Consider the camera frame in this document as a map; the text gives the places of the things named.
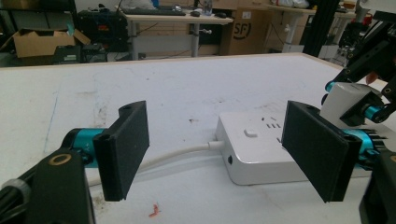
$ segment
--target black equipment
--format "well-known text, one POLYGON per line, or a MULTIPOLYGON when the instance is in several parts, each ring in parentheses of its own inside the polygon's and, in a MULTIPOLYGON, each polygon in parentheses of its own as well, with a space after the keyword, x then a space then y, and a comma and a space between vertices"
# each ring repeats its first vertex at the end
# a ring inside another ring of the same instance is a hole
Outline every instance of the black equipment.
POLYGON ((128 22, 116 12, 83 10, 78 13, 78 24, 92 43, 102 44, 107 52, 128 51, 128 22))
POLYGON ((82 47, 82 61, 84 63, 105 63, 107 52, 102 44, 84 45, 82 47))
POLYGON ((58 46, 52 58, 52 64, 81 63, 81 46, 58 46))
POLYGON ((47 11, 70 12, 73 18, 74 27, 79 29, 75 0, 39 0, 39 5, 40 5, 40 9, 44 9, 47 11))

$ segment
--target power strip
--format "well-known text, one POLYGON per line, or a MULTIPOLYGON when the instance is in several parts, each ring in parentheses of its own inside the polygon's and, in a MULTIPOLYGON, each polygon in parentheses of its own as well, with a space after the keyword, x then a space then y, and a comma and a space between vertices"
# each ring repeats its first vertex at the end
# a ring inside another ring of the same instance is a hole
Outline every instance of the power strip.
MULTIPOLYGON (((285 114, 222 113, 216 130, 231 180, 237 185, 270 184, 308 180, 282 147, 285 114)), ((355 168, 352 176, 369 176, 371 172, 355 168)))

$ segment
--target workbench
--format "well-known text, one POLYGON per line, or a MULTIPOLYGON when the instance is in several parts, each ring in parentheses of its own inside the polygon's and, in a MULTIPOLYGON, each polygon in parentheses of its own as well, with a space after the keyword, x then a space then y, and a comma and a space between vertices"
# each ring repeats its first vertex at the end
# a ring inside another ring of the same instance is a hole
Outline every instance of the workbench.
MULTIPOLYGON (((0 183, 59 148, 71 129, 109 127, 123 105, 147 101, 147 161, 216 140, 222 112, 284 113, 288 100, 320 107, 341 69, 303 54, 1 68, 0 183)), ((138 174, 126 201, 104 202, 100 186, 91 193, 103 224, 360 223, 368 180, 353 178, 342 203, 324 203, 306 181, 237 186, 219 152, 203 151, 138 174)))
POLYGON ((193 17, 189 13, 186 16, 126 15, 124 13, 122 15, 126 18, 130 27, 133 60, 138 60, 139 52, 166 52, 172 50, 191 50, 191 57, 197 57, 200 24, 225 25, 233 22, 233 19, 217 18, 213 14, 212 16, 201 15, 200 17, 193 17), (139 35, 137 26, 142 22, 193 24, 193 30, 192 34, 185 35, 139 35))
MULTIPOLYGON (((267 5, 268 9, 273 11, 282 11, 290 14, 289 25, 290 28, 288 30, 288 35, 286 37, 285 43, 283 45, 283 53, 288 52, 303 52, 304 45, 292 45, 291 42, 294 38, 295 31, 297 29, 297 25, 299 20, 304 16, 313 16, 316 14, 315 10, 312 9, 303 9, 303 8, 295 8, 295 7, 280 7, 275 5, 267 5)), ((334 13, 334 27, 336 27, 336 32, 334 34, 334 39, 332 41, 332 45, 324 45, 319 54, 319 58, 322 59, 332 59, 334 58, 337 50, 338 43, 342 37, 342 34, 347 27, 347 24, 352 21, 356 17, 354 12, 335 12, 334 13)))

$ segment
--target cardboard box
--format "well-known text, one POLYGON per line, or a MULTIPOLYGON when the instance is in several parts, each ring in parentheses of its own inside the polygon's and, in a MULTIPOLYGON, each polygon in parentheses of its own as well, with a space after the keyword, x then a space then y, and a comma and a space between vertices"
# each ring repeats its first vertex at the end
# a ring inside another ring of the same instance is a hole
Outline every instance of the cardboard box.
POLYGON ((215 0, 213 1, 213 8, 236 10, 238 0, 215 0))
POLYGON ((219 55, 263 53, 273 12, 239 7, 234 14, 233 23, 223 26, 219 55))
POLYGON ((28 30, 22 29, 15 33, 4 45, 14 40, 18 58, 22 58, 24 65, 48 65, 52 62, 56 47, 76 45, 77 41, 86 45, 91 40, 75 30, 74 35, 69 35, 66 30, 28 30))
POLYGON ((4 8, 38 9, 39 0, 2 0, 4 8))

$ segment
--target power switch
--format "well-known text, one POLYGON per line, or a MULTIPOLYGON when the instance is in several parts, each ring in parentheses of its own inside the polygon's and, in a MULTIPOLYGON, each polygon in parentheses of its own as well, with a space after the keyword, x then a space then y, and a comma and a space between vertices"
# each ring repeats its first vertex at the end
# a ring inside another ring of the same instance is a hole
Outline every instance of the power switch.
POLYGON ((247 137, 254 138, 257 137, 257 132, 252 129, 245 129, 244 133, 247 137))

